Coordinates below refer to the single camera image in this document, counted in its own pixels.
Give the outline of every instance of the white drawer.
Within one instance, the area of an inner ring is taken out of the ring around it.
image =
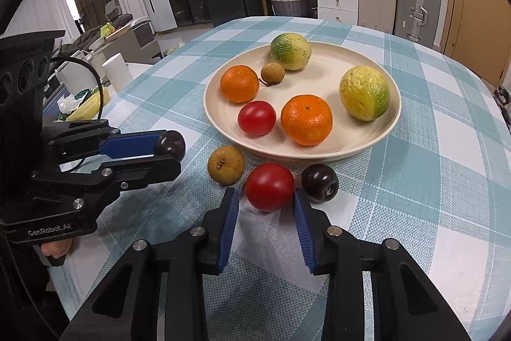
[[[318,19],[357,25],[358,13],[350,11],[338,11],[330,8],[318,8]]]
[[[358,0],[318,0],[318,6],[322,8],[358,12]]]

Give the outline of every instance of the blue and white plaid tablecloth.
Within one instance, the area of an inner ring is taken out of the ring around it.
[[[211,152],[228,143],[211,126],[202,95],[211,74],[283,32],[342,45],[382,65],[403,111],[392,132],[356,156],[330,163],[336,198],[319,205],[359,239],[394,237],[414,256],[474,341],[487,340],[511,307],[511,136],[485,85],[461,64],[370,29],[305,18],[226,23],[177,49],[132,82],[104,116],[122,132],[179,130],[187,143],[172,183],[124,192],[76,239],[55,288],[72,317],[135,239],[175,238],[216,207],[224,188],[208,176]],[[262,159],[245,154],[248,173]],[[91,158],[83,171],[105,157]],[[287,164],[295,173],[305,164]],[[370,280],[366,339],[373,339]],[[211,341],[320,340],[327,285],[303,262],[290,209],[262,214],[243,199],[229,264],[204,278]]]

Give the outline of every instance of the small brown fruit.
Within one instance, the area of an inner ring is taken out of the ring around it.
[[[208,160],[208,173],[220,185],[232,185],[245,170],[245,158],[234,146],[219,147]]]
[[[267,63],[261,69],[261,79],[266,85],[277,84],[284,79],[284,67],[279,63]]]

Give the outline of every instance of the paper towel roll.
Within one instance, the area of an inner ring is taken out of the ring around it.
[[[120,52],[106,60],[103,68],[117,93],[133,81],[133,76]]]

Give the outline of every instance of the red tomato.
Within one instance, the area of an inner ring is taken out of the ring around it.
[[[280,209],[291,201],[293,192],[293,174],[277,163],[259,165],[245,182],[245,195],[248,201],[261,211]]]
[[[247,136],[262,136],[269,133],[277,121],[271,104],[263,101],[250,102],[238,114],[238,125]]]

